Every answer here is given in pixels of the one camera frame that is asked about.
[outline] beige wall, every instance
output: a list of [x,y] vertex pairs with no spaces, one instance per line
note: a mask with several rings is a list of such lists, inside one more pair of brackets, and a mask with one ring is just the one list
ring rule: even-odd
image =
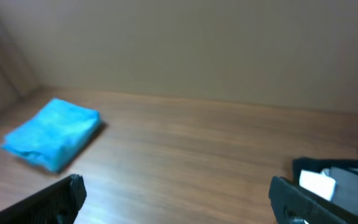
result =
[[358,0],[0,0],[44,85],[358,113]]

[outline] black cloth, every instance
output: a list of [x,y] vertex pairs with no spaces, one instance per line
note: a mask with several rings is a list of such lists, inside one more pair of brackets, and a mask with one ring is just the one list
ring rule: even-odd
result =
[[338,167],[345,170],[350,168],[358,169],[357,159],[312,159],[308,157],[301,157],[292,161],[292,174],[293,181],[299,184],[299,178],[302,170],[308,170],[312,172],[321,172],[325,168]]

